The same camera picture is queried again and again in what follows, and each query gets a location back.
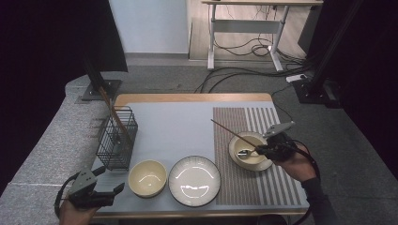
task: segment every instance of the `wire basket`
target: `wire basket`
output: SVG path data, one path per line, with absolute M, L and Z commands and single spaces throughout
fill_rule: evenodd
M 123 129 L 117 125 L 115 119 L 108 116 L 99 136 L 97 157 L 108 170 L 128 171 L 138 124 L 130 107 L 117 107 L 115 111 L 126 128 L 131 142 Z

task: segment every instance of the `plate rim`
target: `plate rim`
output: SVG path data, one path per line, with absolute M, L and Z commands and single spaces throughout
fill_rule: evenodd
M 213 198 L 211 198 L 211 199 L 210 199 L 208 202 L 206 202 L 206 203 L 203 203 L 203 204 L 200 204 L 200 205 L 187 205 L 187 204 L 181 202 L 180 200 L 178 200 L 178 199 L 176 198 L 176 196 L 173 194 L 172 189 L 170 188 L 170 175 L 172 174 L 173 169 L 176 167 L 176 165 L 177 165 L 180 161 L 182 161 L 182 160 L 184 160 L 184 159 L 186 159 L 186 158 L 204 158 L 205 160 L 211 162 L 211 164 L 213 164 L 214 168 L 216 168 L 216 171 L 217 171 L 217 173 L 218 173 L 218 175 L 219 175 L 219 177 L 220 177 L 220 184 L 218 185 L 217 193 L 214 195 Z M 181 204 L 183 204 L 183 205 L 185 205 L 185 206 L 189 206 L 189 207 L 195 208 L 195 207 L 201 207 L 201 206 L 207 205 L 207 204 L 213 202 L 214 199 L 216 199 L 216 197 L 219 195 L 220 189 L 221 189 L 221 187 L 222 187 L 222 176 L 221 176 L 220 170 L 219 170 L 219 168 L 217 167 L 217 165 L 216 165 L 213 161 L 211 161 L 210 159 L 208 159 L 207 157 L 201 157 L 201 156 L 196 156 L 196 155 L 195 155 L 195 156 L 187 156 L 187 157 L 184 157 L 184 158 L 180 159 L 178 162 L 176 162 L 176 163 L 174 164 L 174 166 L 172 167 L 172 169 L 171 169 L 170 172 L 169 172 L 169 176 L 168 176 L 168 179 L 167 179 L 167 183 L 168 183 L 168 187 L 169 187 L 170 193 L 172 194 L 173 198 L 174 198 L 177 202 L 179 202 L 179 203 L 181 203 Z

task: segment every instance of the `black cable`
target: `black cable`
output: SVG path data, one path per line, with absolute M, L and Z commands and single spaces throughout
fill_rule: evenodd
M 68 180 L 62 185 L 61 189 L 58 191 L 58 194 L 56 195 L 55 198 L 55 202 L 54 202 L 54 211 L 56 216 L 59 218 L 61 209 L 59 207 L 61 200 L 62 200 L 62 194 L 64 193 L 64 189 L 67 186 L 67 184 L 72 181 L 72 180 L 76 180 L 76 178 L 79 176 L 79 173 L 77 172 L 76 174 L 74 174 L 73 176 L 71 176 L 70 178 L 68 178 Z
M 248 42 L 246 42 L 246 43 L 244 43 L 244 44 L 242 44 L 242 45 L 238 45 L 238 46 L 234 46 L 234 47 L 223 47 L 223 46 L 219 45 L 219 43 L 217 43 L 216 38 L 214 38 L 214 46 L 217 47 L 217 48 L 219 48 L 219 49 L 225 50 L 225 51 L 227 51 L 227 52 L 229 52 L 229 53 L 231 53 L 231 54 L 233 54 L 233 55 L 236 55 L 236 56 L 245 56 L 245 55 L 249 55 L 249 54 L 254 54 L 254 55 L 256 55 L 256 56 L 266 56 L 267 54 L 269 54 L 269 52 L 268 52 L 268 45 L 263 45 L 261 42 L 260 42 L 259 45 L 253 45 L 253 46 L 252 46 L 252 50 L 251 50 L 250 52 L 246 52 L 246 53 L 235 53 L 235 52 L 230 51 L 231 49 L 237 49 L 237 48 L 244 47 L 244 46 L 248 45 L 249 43 L 251 43 L 252 41 L 254 41 L 254 40 L 259 40 L 259 39 L 262 39 L 262 40 L 265 40 L 265 41 L 270 42 L 268 39 L 259 38 L 259 37 L 258 37 L 258 38 L 250 39 Z M 259 53 L 256 53 L 256 52 L 255 52 L 255 51 L 258 51 L 258 50 L 260 50 L 260 49 L 266 49 L 266 50 L 267 50 L 267 53 L 265 53 L 265 54 L 259 54 Z
M 271 6 L 268 6 L 268 11 L 267 11 L 267 13 L 266 13 L 266 18 L 265 18 L 265 20 L 268 19 L 268 15 L 269 15 L 270 11 L 271 11 Z
M 232 20 L 234 20 L 235 18 L 231 15 L 231 13 L 229 13 L 229 7 L 228 7 L 228 5 L 225 5 L 226 6 L 226 10 L 227 10 L 227 12 L 228 12 L 228 15 L 232 18 Z
M 302 144 L 307 149 L 308 153 L 306 153 L 305 151 L 303 151 L 303 150 L 301 150 L 301 149 L 299 149 L 297 147 L 292 147 L 292 146 L 290 146 L 289 144 L 286 144 L 286 143 L 278 143 L 277 145 L 279 145 L 281 147 L 285 147 L 285 148 L 291 149 L 291 150 L 303 155 L 304 157 L 306 157 L 310 161 L 311 165 L 313 166 L 313 168 L 315 170 L 316 177 L 319 180 L 321 180 L 321 174 L 320 174 L 320 171 L 319 171 L 319 167 L 316 164 L 315 159 L 310 155 L 310 150 L 307 148 L 307 146 L 305 146 L 304 143 L 299 142 L 297 140 L 292 140 L 292 141 Z M 311 214 L 311 211 L 312 211 L 312 209 L 311 209 L 311 206 L 310 206 L 310 207 L 308 207 L 307 212 L 305 212 L 305 214 L 298 221 L 296 221 L 293 225 L 299 225 L 300 223 L 302 223 L 305 219 L 308 218 L 308 216 Z
M 273 98 L 273 96 L 274 96 L 275 94 L 277 94 L 277 93 L 279 93 L 279 92 L 282 92 L 282 91 L 284 91 L 284 90 L 286 90 L 287 88 L 292 87 L 292 86 L 293 86 L 293 85 L 289 84 L 289 85 L 287 85 L 286 87 L 282 88 L 281 90 L 278 90 L 278 91 L 273 92 L 273 93 L 271 94 L 271 98 Z M 275 100 L 273 100 L 272 102 L 274 103 L 274 105 L 275 105 L 276 107 L 278 107 L 278 108 L 279 108 L 281 111 L 283 111 L 287 116 L 289 116 L 290 121 L 293 121 L 293 116 L 291 116 L 291 115 L 289 114 L 289 112 L 287 112 L 286 110 L 282 109 L 282 107 L 280 107 L 280 106 L 276 103 Z
M 261 35 L 262 35 L 261 33 L 258 34 L 258 37 L 257 37 L 257 39 L 256 39 L 256 40 L 258 40 L 258 43 L 259 43 L 260 45 L 263 45 L 263 46 L 272 45 L 272 41 L 270 41 L 270 40 L 268 40 L 268 39 L 266 39 L 266 38 L 261 38 Z M 269 45 L 263 44 L 263 43 L 260 41 L 261 39 L 268 41 L 268 42 L 269 42 Z
M 257 9 L 257 13 L 255 13 L 254 17 L 252 18 L 253 21 L 257 20 L 257 15 L 258 15 L 258 13 L 260 13 L 260 11 L 262 11 L 262 10 L 261 10 L 262 7 L 263 7 L 263 6 L 260 6 L 260 8 L 257 9 L 257 6 L 255 6 L 255 9 Z
M 279 49 L 277 49 L 276 51 L 281 56 L 281 58 L 284 59 L 285 61 L 291 61 L 291 62 L 295 62 L 295 63 L 301 64 L 301 65 L 306 63 L 306 59 L 305 58 L 297 58 L 297 57 L 295 57 L 293 55 L 290 55 L 290 54 L 287 54 L 285 52 L 282 52 Z
M 285 64 L 284 66 L 286 67 L 286 69 L 290 70 L 292 68 L 289 68 L 289 66 L 297 66 L 297 65 L 300 65 L 300 64 L 298 64 L 298 63 L 289 63 L 289 64 Z
M 275 6 L 274 21 L 275 21 L 275 18 L 276 18 L 276 12 L 277 12 L 277 11 L 278 11 L 278 7 Z
M 210 79 L 212 79 L 212 78 L 215 78 L 215 77 L 230 76 L 230 75 L 242 75 L 242 74 L 241 74 L 241 73 L 237 73 L 237 72 L 230 72 L 230 73 L 222 73 L 222 74 L 213 75 L 213 76 L 209 77 L 208 79 L 206 79 L 204 82 L 202 82 L 202 83 L 195 89 L 194 93 L 196 93 L 197 90 L 198 90 L 200 87 L 202 87 L 202 90 L 201 90 L 200 93 L 203 93 L 204 84 L 205 84 L 205 82 L 207 82 L 208 80 L 210 80 Z
M 246 69 L 246 68 L 239 68 L 239 67 L 230 67 L 230 68 L 243 69 L 243 70 L 245 70 L 245 71 L 250 71 L 250 72 L 252 72 L 253 74 L 247 74 L 247 73 L 245 73 L 245 74 L 243 74 L 243 73 L 242 73 L 242 74 L 234 74 L 234 75 L 231 74 L 230 76 L 227 76 L 227 77 L 223 78 L 221 81 L 218 81 L 217 83 L 213 84 L 213 86 L 210 88 L 211 91 L 215 88 L 215 86 L 217 86 L 217 85 L 220 84 L 221 82 L 225 81 L 225 80 L 228 79 L 228 78 L 235 77 L 235 76 L 237 76 L 237 75 L 262 75 L 262 76 L 267 76 L 267 77 L 285 77 L 285 76 L 292 75 L 292 74 L 296 74 L 296 73 L 299 73 L 299 72 L 304 72 L 304 71 L 307 71 L 308 69 L 310 69 L 309 66 L 306 66 L 306 67 L 298 67 L 298 68 L 294 68 L 294 69 L 290 69 L 290 70 L 285 70 L 285 71 L 283 71 L 283 72 L 262 73 L 262 72 L 258 72 L 258 71 L 254 71 L 254 70 L 250 70 L 250 69 Z M 207 75 L 207 77 L 205 78 L 204 82 L 201 84 L 201 85 L 202 85 L 201 93 L 203 93 L 203 89 L 204 89 L 204 86 L 205 86 L 206 82 L 207 82 L 209 79 L 211 79 L 210 76 L 211 76 L 211 74 L 213 73 L 213 71 L 210 72 L 210 73 Z

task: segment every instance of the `wall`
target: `wall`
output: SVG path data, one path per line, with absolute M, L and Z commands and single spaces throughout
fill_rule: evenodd
M 187 0 L 110 0 L 125 53 L 188 53 Z

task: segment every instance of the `gray carpet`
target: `gray carpet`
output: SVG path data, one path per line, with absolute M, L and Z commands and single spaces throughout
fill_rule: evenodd
M 261 69 L 274 70 L 272 66 Z M 118 94 L 193 93 L 208 74 L 206 67 L 133 66 L 129 70 L 129 73 L 106 72 L 103 76 L 123 81 Z M 221 77 L 210 80 L 205 90 Z M 57 223 L 52 206 L 57 186 L 76 170 L 92 163 L 91 155 L 98 142 L 88 137 L 87 127 L 90 120 L 106 114 L 103 102 L 75 104 L 88 84 L 87 76 L 83 76 L 66 86 L 67 96 L 57 115 L 0 199 L 2 222 Z M 214 92 L 274 93 L 286 86 L 283 77 L 235 76 L 220 83 Z M 342 224 L 398 224 L 398 182 L 344 110 L 300 104 L 293 87 L 278 92 L 273 100 L 289 113 L 277 109 L 281 122 L 290 121 L 291 116 L 297 123 L 287 133 L 308 145 L 319 164 L 324 191 L 329 194 Z M 58 141 L 59 137 L 68 143 Z M 53 151 L 59 151 L 56 158 L 43 157 L 43 153 L 52 154 Z M 253 220 L 244 218 L 232 219 L 234 223 L 229 221 L 231 218 L 217 218 L 210 222 L 253 224 Z M 152 222 L 162 224 L 147 219 L 122 221 L 121 224 Z M 314 223 L 309 218 L 304 224 Z

